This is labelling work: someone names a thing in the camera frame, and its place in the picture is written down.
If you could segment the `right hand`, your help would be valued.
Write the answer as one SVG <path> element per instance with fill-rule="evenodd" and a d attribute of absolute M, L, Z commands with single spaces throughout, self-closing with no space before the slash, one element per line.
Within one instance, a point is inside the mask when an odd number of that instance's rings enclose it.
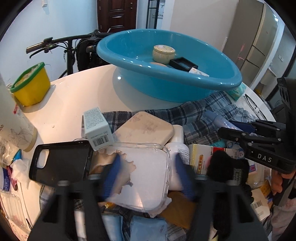
<path fill-rule="evenodd" d="M 295 170 L 290 174 L 282 174 L 276 170 L 271 172 L 271 191 L 273 193 L 273 204 L 283 206 L 287 201 L 295 180 Z"/>

